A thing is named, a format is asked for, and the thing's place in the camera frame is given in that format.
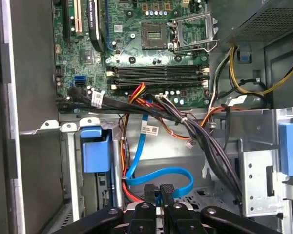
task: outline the cable label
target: cable label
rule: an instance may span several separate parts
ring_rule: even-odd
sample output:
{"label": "cable label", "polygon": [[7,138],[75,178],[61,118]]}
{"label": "cable label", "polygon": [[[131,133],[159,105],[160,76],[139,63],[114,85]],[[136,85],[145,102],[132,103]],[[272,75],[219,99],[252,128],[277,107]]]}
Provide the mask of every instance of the cable label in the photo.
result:
{"label": "cable label", "polygon": [[194,141],[193,139],[188,140],[188,141],[186,142],[186,146],[187,146],[189,149],[192,149],[194,145],[196,145],[196,141]]}
{"label": "cable label", "polygon": [[247,95],[238,96],[237,98],[232,99],[230,101],[230,103],[228,104],[228,106],[234,106],[236,104],[242,104],[242,103],[244,103],[246,97],[247,97]]}
{"label": "cable label", "polygon": [[143,120],[141,124],[141,133],[149,134],[149,135],[158,135],[159,128],[155,126],[149,126],[147,121]]}
{"label": "cable label", "polygon": [[96,108],[101,108],[102,106],[102,100],[103,100],[103,94],[98,91],[92,92],[92,99],[91,99],[91,105]]}

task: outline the ram slot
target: ram slot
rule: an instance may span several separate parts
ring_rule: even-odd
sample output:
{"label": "ram slot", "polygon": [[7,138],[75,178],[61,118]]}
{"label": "ram slot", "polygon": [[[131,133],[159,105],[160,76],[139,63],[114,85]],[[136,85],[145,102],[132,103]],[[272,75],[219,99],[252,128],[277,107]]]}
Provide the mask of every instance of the ram slot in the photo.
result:
{"label": "ram slot", "polygon": [[82,6],[81,0],[74,0],[74,12],[75,12],[75,31],[81,33],[83,31],[82,25]]}
{"label": "ram slot", "polygon": [[149,88],[174,88],[200,86],[208,77],[200,78],[149,78],[149,79],[110,79],[112,90],[132,90],[142,82]]}
{"label": "ram slot", "polygon": [[155,66],[155,67],[122,67],[112,68],[115,76],[119,78],[136,77],[171,77],[196,76],[201,73],[198,66]]}

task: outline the cpu socket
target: cpu socket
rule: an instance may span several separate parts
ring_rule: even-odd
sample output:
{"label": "cpu socket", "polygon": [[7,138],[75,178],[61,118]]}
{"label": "cpu socket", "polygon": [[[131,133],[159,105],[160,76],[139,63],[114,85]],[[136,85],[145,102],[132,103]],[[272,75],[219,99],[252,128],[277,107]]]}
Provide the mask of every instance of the cpu socket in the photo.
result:
{"label": "cpu socket", "polygon": [[167,49],[167,26],[163,23],[142,23],[142,49]]}

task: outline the power supply vent grille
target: power supply vent grille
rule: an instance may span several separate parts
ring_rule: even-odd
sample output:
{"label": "power supply vent grille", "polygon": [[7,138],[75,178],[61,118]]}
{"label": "power supply vent grille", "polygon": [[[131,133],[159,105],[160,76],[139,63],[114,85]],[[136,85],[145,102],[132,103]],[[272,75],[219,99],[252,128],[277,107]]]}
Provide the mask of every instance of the power supply vent grille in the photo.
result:
{"label": "power supply vent grille", "polygon": [[270,8],[232,36],[229,43],[270,42],[293,31],[293,8]]}

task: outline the screw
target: screw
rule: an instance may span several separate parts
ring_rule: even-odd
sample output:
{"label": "screw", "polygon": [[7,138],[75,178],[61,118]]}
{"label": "screw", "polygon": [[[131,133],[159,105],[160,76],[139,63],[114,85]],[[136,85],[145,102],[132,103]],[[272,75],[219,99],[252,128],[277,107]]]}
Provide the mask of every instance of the screw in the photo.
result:
{"label": "screw", "polygon": [[147,204],[143,204],[141,207],[142,207],[142,208],[149,208],[149,205],[147,205]]}
{"label": "screw", "polygon": [[114,214],[117,214],[118,211],[117,211],[115,208],[112,208],[112,209],[109,210],[108,213],[109,213],[110,215],[114,215]]}
{"label": "screw", "polygon": [[207,212],[210,213],[210,214],[215,214],[217,211],[215,209],[213,209],[213,208],[208,208]]}
{"label": "screw", "polygon": [[179,203],[175,203],[174,204],[174,207],[177,208],[177,209],[179,209],[179,208],[181,208],[181,205]]}

